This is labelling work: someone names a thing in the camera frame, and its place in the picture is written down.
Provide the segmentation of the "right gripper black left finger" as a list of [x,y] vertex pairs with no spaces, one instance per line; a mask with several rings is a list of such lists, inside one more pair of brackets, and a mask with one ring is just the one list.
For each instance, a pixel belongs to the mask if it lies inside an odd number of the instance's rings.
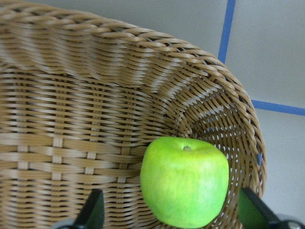
[[105,221],[101,189],[93,189],[73,223],[76,229],[102,229]]

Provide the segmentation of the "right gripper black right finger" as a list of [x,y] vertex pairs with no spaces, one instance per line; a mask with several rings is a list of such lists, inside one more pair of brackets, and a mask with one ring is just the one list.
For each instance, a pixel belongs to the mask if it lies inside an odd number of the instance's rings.
[[281,229],[282,222],[250,189],[240,188],[238,219],[245,229]]

